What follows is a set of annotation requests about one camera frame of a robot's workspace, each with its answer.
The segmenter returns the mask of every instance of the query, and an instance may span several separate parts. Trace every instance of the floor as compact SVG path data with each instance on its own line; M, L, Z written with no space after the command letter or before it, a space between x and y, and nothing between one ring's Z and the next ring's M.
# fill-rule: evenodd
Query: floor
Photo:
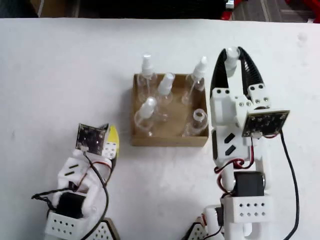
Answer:
M79 18L100 18L95 0L76 0ZM313 12L302 0L292 0L288 5L285 0L246 0L241 2L232 14L234 21L306 23L315 18Z

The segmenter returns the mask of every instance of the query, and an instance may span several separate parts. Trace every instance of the black cable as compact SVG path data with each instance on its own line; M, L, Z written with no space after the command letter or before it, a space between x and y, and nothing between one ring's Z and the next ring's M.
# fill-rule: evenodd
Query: black cable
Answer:
M105 193L105 208L104 208L104 211L103 211L103 214L101 215L99 221L94 225L94 227L83 237L81 238L81 240L85 240L86 238L88 238L96 229L97 227L99 226L99 224L104 220L105 218L105 215L106 215L106 212L107 212L107 209L108 209L108 205L109 205L109 194L108 194L108 191L105 187L105 183L104 183L104 180L103 178L101 177L99 171L96 169L96 167L93 165L92 161L90 160L90 158L87 156L86 152L84 151L83 152L83 155L85 156L85 158L89 161L89 164L90 164L90 167L93 169L93 171L95 172L95 174L97 175L97 177L99 178L101 184L102 184L102 188L104 190L104 193Z
M217 232L215 232L214 234L211 234L211 235L209 235L209 236L206 236L206 237L203 238L202 240L206 240L206 239L208 239L208 238L212 238L212 237L218 235L218 233L220 233L221 229L222 229L222 226L219 228L219 230L218 230Z
M46 204L48 205L50 210L55 211L56 208L53 206L52 202L50 201L50 199L46 195L54 194L54 193L57 193L57 192L63 192L63 191L67 191L67 190L72 190L72 189L70 187L64 187L64 188L61 188L61 189L56 189L56 190L51 190L51 191L44 191L44 192L37 193L37 194L33 195L31 197L31 199L44 201L44 202L46 202Z
M280 131L280 136L281 136L281 142L282 142L282 145L283 145L284 153L285 153L286 159L288 160L288 163L289 163L289 166L290 166L290 170L291 170L291 174L292 174L292 178L293 178L293 184L294 184L294 192L295 192L295 221L294 221L294 226L293 226L292 230L289 232L289 234L283 239L283 240L289 240L293 236L293 234L296 232L296 230L298 228L298 225L299 225L299 214L300 214L299 190L298 190L298 184L297 184L297 179L296 179L294 166L292 165L292 162L290 160L288 149L287 149L286 142L285 142L284 133L282 132L282 130Z

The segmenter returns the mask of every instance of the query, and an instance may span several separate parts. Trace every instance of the clear plastic bottle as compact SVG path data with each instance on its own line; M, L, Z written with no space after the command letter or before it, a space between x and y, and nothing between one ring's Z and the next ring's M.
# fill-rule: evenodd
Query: clear plastic bottle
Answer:
M208 115L206 112L198 108L196 109L190 120L186 123L182 137L198 136L208 126Z
M148 97L142 104L140 109L134 115L134 124L138 134L145 136L153 136L154 127L154 110L157 100L154 97Z
M144 103L148 97L154 97L157 89L157 75L151 63L151 55L143 55L142 71L137 78L138 98Z
M166 122L170 117L168 105L174 98L171 92L174 80L175 75L173 73L167 72L157 88L155 97L157 105L155 107L154 113L157 121Z
M185 78L182 103L184 105L197 104L201 100L201 95L205 90L205 73L208 60L203 56L200 62L195 66L193 73Z

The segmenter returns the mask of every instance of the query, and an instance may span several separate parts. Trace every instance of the white table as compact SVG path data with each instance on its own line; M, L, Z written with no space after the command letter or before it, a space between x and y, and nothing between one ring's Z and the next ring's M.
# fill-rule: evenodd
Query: white table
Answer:
M0 233L42 239L47 206L30 197L57 187L78 123L115 123L120 157L108 191L123 240L178 240L221 191L211 140L203 148L130 145L130 95L141 56L157 72L190 73L209 58L206 90L222 48L242 46L273 106L289 108L284 135L300 192L292 239L318 239L320 25L215 20L0 19ZM281 240L295 220L293 181L280 138L269 141Z

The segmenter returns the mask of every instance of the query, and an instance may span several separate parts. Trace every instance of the cardboard box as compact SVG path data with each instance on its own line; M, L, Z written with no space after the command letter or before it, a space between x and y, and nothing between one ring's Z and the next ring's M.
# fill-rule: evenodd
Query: cardboard box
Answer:
M182 103L182 95L185 87L185 74L176 74L172 86L173 101L168 109L171 114L167 122L156 122L154 135L145 136L137 133L134 123L135 113L139 110L142 103L138 99L137 77L134 75L132 88L132 111L131 111L131 144L133 146L156 146L156 147L202 147L208 140L209 127L200 136L182 137L183 130L188 121L188 117L195 109L203 109L207 114L206 91L200 96L197 105L186 106ZM164 74L158 74L158 83L163 79Z

